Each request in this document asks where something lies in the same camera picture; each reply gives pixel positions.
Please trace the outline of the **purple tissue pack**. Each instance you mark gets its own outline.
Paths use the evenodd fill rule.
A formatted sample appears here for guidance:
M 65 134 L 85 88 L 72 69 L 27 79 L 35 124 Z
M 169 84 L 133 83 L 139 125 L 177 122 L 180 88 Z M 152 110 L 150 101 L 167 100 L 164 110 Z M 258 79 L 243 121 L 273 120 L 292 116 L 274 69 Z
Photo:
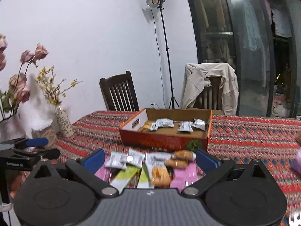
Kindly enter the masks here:
M 291 164 L 291 168 L 298 174 L 301 174 L 301 148 L 296 151 L 294 159 Z

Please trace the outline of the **pink ribbed vase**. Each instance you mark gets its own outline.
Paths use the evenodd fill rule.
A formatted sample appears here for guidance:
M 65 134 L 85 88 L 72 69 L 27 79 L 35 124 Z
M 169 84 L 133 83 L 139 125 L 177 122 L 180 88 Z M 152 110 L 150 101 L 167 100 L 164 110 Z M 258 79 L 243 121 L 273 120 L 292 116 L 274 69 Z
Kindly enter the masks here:
M 21 125 L 18 114 L 1 121 L 1 143 L 22 137 L 26 137 L 26 132 Z

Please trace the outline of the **silver packet in box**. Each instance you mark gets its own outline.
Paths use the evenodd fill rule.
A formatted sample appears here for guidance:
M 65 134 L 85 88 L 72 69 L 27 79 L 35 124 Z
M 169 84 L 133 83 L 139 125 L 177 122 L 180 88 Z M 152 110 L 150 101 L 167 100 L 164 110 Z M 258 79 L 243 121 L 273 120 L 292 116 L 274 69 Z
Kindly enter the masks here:
M 156 126 L 158 128 L 173 128 L 174 123 L 173 120 L 168 118 L 161 118 L 156 120 Z
M 202 119 L 195 118 L 194 122 L 192 122 L 191 126 L 196 129 L 200 129 L 202 131 L 206 130 L 206 122 Z
M 192 124 L 193 122 L 191 121 L 183 121 L 179 123 L 178 132 L 187 132 L 187 133 L 193 132 Z

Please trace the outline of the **speckled small vase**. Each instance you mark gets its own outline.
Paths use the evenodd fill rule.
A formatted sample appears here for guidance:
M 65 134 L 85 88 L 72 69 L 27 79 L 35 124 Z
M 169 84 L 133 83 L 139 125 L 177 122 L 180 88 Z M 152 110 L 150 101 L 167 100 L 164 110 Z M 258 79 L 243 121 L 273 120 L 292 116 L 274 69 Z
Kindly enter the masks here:
M 74 134 L 72 125 L 69 121 L 66 110 L 61 106 L 61 103 L 55 106 L 55 117 L 60 129 L 60 133 L 64 137 L 71 137 Z

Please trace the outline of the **beige jacket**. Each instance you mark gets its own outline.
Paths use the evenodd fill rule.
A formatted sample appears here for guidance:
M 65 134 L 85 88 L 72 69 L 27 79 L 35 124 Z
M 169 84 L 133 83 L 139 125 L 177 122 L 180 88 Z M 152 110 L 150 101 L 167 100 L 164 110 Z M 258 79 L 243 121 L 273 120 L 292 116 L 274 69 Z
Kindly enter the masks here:
M 210 78 L 220 78 L 221 107 L 226 116 L 235 116 L 238 108 L 239 87 L 235 70 L 228 63 L 188 63 L 185 66 L 181 95 L 181 108 L 193 107 L 206 87 L 211 87 Z

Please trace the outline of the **black framed glass door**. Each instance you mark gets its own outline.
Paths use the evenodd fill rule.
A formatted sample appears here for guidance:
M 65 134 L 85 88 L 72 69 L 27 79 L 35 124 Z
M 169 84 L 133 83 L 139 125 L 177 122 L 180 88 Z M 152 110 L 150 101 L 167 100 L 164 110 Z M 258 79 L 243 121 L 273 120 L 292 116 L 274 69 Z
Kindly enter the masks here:
M 300 115 L 300 0 L 188 0 L 199 63 L 235 70 L 237 115 Z

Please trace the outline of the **dark wooden chair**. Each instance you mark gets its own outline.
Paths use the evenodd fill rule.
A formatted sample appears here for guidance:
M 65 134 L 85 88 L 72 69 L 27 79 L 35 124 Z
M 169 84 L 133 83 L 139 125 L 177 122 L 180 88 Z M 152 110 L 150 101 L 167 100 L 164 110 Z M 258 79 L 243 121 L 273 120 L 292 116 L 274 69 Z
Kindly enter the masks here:
M 129 70 L 124 74 L 101 78 L 99 85 L 107 110 L 139 111 L 133 79 Z

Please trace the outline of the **oat crisps snack bag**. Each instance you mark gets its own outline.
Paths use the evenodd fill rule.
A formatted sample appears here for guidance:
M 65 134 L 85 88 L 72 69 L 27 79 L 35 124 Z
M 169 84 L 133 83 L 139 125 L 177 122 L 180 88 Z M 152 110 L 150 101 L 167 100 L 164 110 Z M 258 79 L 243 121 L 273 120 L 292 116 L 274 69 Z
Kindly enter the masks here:
M 155 187 L 169 187 L 172 178 L 165 166 L 165 162 L 174 158 L 171 153 L 147 153 L 146 168 L 150 182 Z

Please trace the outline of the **red patterned tablecloth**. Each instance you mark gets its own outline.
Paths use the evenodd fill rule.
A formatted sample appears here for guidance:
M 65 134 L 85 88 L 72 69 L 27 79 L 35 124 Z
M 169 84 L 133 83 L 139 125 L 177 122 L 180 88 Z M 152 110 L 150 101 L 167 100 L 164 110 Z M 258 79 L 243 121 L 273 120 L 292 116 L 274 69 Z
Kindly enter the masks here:
M 206 172 L 195 195 L 175 189 L 104 194 L 109 184 L 78 161 L 66 176 L 40 162 L 14 199 L 25 225 L 290 225 L 300 214 L 297 119 L 215 115 L 203 147 L 222 164 Z

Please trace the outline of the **orange biscuit packet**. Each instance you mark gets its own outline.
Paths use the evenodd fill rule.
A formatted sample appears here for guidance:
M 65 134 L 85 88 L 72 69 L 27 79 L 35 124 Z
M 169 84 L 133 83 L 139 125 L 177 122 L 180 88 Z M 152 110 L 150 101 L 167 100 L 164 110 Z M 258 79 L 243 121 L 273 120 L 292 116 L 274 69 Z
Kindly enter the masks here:
M 178 150 L 164 164 L 166 167 L 186 169 L 195 158 L 196 154 L 190 150 Z

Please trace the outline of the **pink dried roses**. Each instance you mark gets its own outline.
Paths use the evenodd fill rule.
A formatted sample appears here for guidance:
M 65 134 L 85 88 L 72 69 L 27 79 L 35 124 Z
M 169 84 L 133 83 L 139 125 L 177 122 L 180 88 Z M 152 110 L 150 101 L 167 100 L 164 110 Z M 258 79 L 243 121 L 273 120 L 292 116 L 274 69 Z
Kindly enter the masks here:
M 20 56 L 20 68 L 17 74 L 10 77 L 8 90 L 1 91 L 1 121 L 17 113 L 19 105 L 29 100 L 31 91 L 27 85 L 27 71 L 30 65 L 37 67 L 37 62 L 46 58 L 47 49 L 40 43 L 35 51 L 24 51 Z

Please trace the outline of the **yellow flower branch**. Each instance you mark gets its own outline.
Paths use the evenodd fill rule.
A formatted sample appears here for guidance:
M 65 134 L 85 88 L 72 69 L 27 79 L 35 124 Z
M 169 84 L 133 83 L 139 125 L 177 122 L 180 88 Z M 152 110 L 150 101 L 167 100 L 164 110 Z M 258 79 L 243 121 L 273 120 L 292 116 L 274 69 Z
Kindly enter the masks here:
M 62 89 L 62 84 L 66 82 L 66 79 L 62 79 L 59 83 L 55 82 L 56 74 L 54 73 L 54 66 L 50 68 L 43 67 L 42 70 L 38 72 L 36 77 L 36 83 L 41 89 L 47 102 L 53 106 L 61 103 L 61 97 L 66 97 L 66 92 L 76 85 L 82 83 L 82 81 L 73 80 L 70 85 Z

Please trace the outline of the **pink snack packet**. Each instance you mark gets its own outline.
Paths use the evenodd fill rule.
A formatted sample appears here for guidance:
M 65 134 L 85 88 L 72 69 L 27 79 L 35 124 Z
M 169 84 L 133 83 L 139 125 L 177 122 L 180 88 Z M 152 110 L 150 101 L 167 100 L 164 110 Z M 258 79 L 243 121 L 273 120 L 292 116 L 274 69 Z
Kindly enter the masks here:
M 186 187 L 198 181 L 196 163 L 191 162 L 186 169 L 174 168 L 173 179 L 169 185 L 170 188 L 176 188 L 181 192 Z
M 112 168 L 106 167 L 107 162 L 110 160 L 109 157 L 105 158 L 104 164 L 95 172 L 95 176 L 98 177 L 99 179 L 108 182 Z

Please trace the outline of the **orange cardboard tray box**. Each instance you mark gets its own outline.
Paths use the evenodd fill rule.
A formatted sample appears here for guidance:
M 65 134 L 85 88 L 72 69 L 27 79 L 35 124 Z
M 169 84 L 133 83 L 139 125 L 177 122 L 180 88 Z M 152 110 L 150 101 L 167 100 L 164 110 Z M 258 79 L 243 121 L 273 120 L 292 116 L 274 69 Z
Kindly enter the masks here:
M 210 137 L 213 113 L 203 109 L 151 109 L 144 108 L 128 119 L 119 128 L 121 140 L 126 145 L 156 148 L 159 150 L 206 150 Z M 145 125 L 167 118 L 173 121 L 172 128 L 148 130 Z M 184 121 L 204 120 L 205 130 L 194 129 L 193 132 L 178 131 Z

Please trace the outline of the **glass jar with white lid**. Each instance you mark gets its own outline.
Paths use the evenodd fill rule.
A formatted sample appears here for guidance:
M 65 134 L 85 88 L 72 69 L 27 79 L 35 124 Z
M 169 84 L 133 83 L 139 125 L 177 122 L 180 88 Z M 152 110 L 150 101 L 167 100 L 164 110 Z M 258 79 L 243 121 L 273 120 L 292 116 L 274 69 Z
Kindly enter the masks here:
M 31 134 L 33 138 L 47 138 L 48 144 L 45 148 L 51 148 L 57 139 L 52 119 L 36 120 L 32 124 Z

